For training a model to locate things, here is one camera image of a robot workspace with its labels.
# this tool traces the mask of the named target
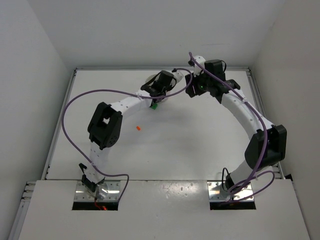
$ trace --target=metal base plate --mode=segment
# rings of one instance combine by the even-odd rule
[[[73,199],[73,210],[96,210],[95,198],[98,205],[109,206],[108,210],[118,210],[120,194],[120,181],[105,180],[98,185],[95,193],[89,191],[86,186],[77,181]]]
[[[232,200],[240,200],[242,198],[248,197],[253,194],[252,186],[249,183],[245,188],[243,188],[237,194],[230,196],[225,190],[222,188],[221,181],[208,181],[208,193],[209,193],[209,202],[211,210],[226,210],[226,209],[256,209],[255,207],[255,199],[252,196],[251,198],[241,200],[237,204],[229,204],[222,205],[221,203],[227,202],[230,199]]]

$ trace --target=purple cable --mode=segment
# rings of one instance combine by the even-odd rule
[[[165,98],[169,98],[169,97],[172,97],[172,96],[175,96],[179,93],[181,93],[182,91],[184,91],[187,87],[190,86],[191,82],[192,82],[192,73],[190,70],[186,69],[186,68],[176,68],[176,70],[183,70],[183,71],[187,71],[189,74],[190,74],[190,80],[188,82],[188,84],[182,88],[181,90],[175,92],[175,93],[172,93],[172,94],[169,94],[169,95],[166,95],[166,96],[140,96],[142,99],[165,99]],[[102,171],[100,171],[94,164],[93,162],[90,160],[90,158],[74,143],[74,141],[71,140],[71,138],[69,137],[67,131],[66,131],[66,127],[65,127],[65,115],[66,115],[66,112],[67,112],[67,109],[68,107],[75,101],[77,100],[78,98],[84,96],[84,95],[88,95],[88,94],[92,94],[92,93],[97,93],[97,92],[110,92],[110,93],[117,93],[117,94],[124,94],[124,95],[129,95],[129,96],[132,96],[132,97],[138,97],[136,94],[133,94],[133,93],[129,93],[129,92],[125,92],[125,91],[119,91],[119,90],[112,90],[112,89],[97,89],[97,90],[91,90],[91,91],[86,91],[86,92],[83,92],[77,96],[75,96],[73,99],[71,99],[67,104],[66,106],[64,107],[63,111],[62,111],[62,115],[61,115],[61,127],[62,127],[62,131],[66,137],[66,139],[71,143],[72,146],[74,146],[75,149],[77,149],[79,151],[79,153],[82,154],[82,156],[84,156],[84,158],[93,166],[93,168],[98,172],[100,173],[102,176],[105,176],[105,177],[108,177],[108,178],[115,178],[115,177],[126,177],[126,182],[125,182],[125,185],[124,185],[124,188],[123,188],[123,191],[122,193],[120,194],[120,197],[118,199],[118,202],[120,202],[120,199],[122,198],[127,186],[128,186],[128,183],[129,183],[129,175],[126,174],[126,173],[121,173],[121,174],[106,174],[106,173],[103,173]]]
[[[237,92],[235,91],[231,86],[229,86],[227,83],[225,83],[224,81],[222,81],[220,78],[218,78],[217,76],[213,75],[211,72],[209,72],[208,70],[206,70],[203,66],[201,66],[193,57],[192,53],[189,52],[189,56],[191,58],[191,60],[200,68],[202,69],[206,74],[208,74],[210,77],[212,77],[213,79],[217,80],[219,83],[223,84],[224,86],[226,86],[229,90],[231,90],[232,92],[234,92],[234,94],[236,96],[238,96],[238,98],[240,98],[241,100],[244,100],[244,98]],[[243,182],[243,184],[239,187],[239,189],[231,192],[234,188],[236,188],[238,185],[240,185],[242,183],[242,181],[236,183],[235,185],[233,185],[231,188],[228,189],[228,193],[229,194],[237,194],[238,192],[240,192],[245,186],[248,185],[248,183],[251,181],[251,179],[253,179],[254,175],[256,174],[262,159],[264,158],[266,149],[267,149],[267,143],[268,143],[268,133],[267,133],[267,127],[264,123],[264,121],[262,120],[262,118],[260,117],[260,114],[255,110],[254,107],[251,106],[250,103],[248,103],[247,101],[244,102],[244,104],[257,116],[257,118],[259,119],[259,121],[262,124],[263,127],[263,135],[264,135],[264,141],[263,141],[263,145],[262,145],[262,150],[260,153],[260,156],[258,158],[258,161],[256,163],[256,165],[254,166],[251,174],[248,176],[248,178]]]
[[[268,174],[268,173],[272,174],[272,180],[267,185],[265,185],[263,188],[261,188],[260,190],[256,191],[255,193],[253,193],[253,194],[251,194],[249,196],[243,197],[243,198],[241,198],[239,200],[232,200],[232,201],[228,200],[228,201],[225,201],[225,202],[221,203],[221,205],[238,203],[238,202],[240,202],[242,200],[246,200],[246,199],[249,199],[249,198],[253,197],[254,195],[257,195],[258,193],[261,193],[263,190],[268,188],[274,182],[274,180],[276,178],[275,173],[273,171],[268,170],[268,171],[264,171],[264,172],[258,174],[257,176],[254,176],[253,178],[250,179],[250,181],[251,181],[253,179],[256,179],[256,178],[258,178],[258,177],[260,177],[260,176],[262,176],[264,174]],[[246,180],[242,180],[242,181],[238,182],[238,185],[241,184],[241,183],[244,183],[245,181]]]

